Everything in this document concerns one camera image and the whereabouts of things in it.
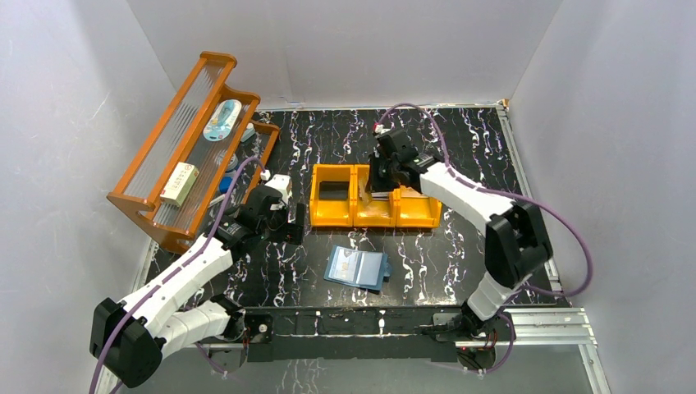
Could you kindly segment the orange VIP credit card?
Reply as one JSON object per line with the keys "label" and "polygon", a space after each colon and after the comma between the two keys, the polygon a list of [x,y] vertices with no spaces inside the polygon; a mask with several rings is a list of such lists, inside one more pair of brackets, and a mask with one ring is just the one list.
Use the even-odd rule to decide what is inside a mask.
{"label": "orange VIP credit card", "polygon": [[358,179],[358,209],[367,211],[374,208],[374,198],[369,191],[369,178],[367,176]]}

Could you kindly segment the white blue VIP card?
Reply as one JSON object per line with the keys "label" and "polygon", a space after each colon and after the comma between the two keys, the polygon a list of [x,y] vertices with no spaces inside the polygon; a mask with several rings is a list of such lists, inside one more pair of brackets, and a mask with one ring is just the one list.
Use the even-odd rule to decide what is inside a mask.
{"label": "white blue VIP card", "polygon": [[355,280],[359,266],[359,252],[346,248],[337,248],[332,260],[329,277],[339,281]]}

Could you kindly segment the yellow three-compartment bin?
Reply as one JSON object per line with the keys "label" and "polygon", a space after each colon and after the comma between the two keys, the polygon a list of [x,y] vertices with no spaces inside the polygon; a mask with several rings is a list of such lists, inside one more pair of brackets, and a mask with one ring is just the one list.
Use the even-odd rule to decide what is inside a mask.
{"label": "yellow three-compartment bin", "polygon": [[[404,186],[374,198],[374,208],[358,209],[358,179],[369,175],[367,164],[315,164],[309,197],[313,227],[400,227],[433,229],[440,225],[442,204]],[[350,198],[342,201],[318,199],[321,181],[348,181]]]}

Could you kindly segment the blue card holder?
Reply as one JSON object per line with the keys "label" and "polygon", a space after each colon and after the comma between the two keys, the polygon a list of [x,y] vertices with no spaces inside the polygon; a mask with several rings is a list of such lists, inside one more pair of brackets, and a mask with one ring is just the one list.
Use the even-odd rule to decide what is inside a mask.
{"label": "blue card holder", "polygon": [[327,259],[324,279],[379,293],[391,274],[392,266],[386,254],[334,245]]}

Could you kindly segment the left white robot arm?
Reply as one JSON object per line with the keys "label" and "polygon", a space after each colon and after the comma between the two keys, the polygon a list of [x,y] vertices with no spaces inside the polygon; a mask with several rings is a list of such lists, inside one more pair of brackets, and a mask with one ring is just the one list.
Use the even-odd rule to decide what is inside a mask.
{"label": "left white robot arm", "polygon": [[206,282],[264,243],[300,245],[304,220],[290,221],[292,180],[270,176],[245,203],[223,212],[178,260],[139,290],[94,310],[89,351],[128,388],[146,382],[169,355],[210,337],[249,341],[258,333],[246,310],[224,294],[182,311]]}

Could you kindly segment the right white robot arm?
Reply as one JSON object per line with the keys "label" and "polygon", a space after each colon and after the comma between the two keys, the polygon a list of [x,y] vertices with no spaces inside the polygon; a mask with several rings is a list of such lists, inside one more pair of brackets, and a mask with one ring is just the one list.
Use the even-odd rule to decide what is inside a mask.
{"label": "right white robot arm", "polygon": [[454,210],[484,237],[483,278],[459,312],[435,314],[423,333],[458,341],[489,332],[504,304],[553,256],[541,209],[475,185],[438,154],[419,152],[404,131],[376,126],[373,134],[368,192],[411,188]]}

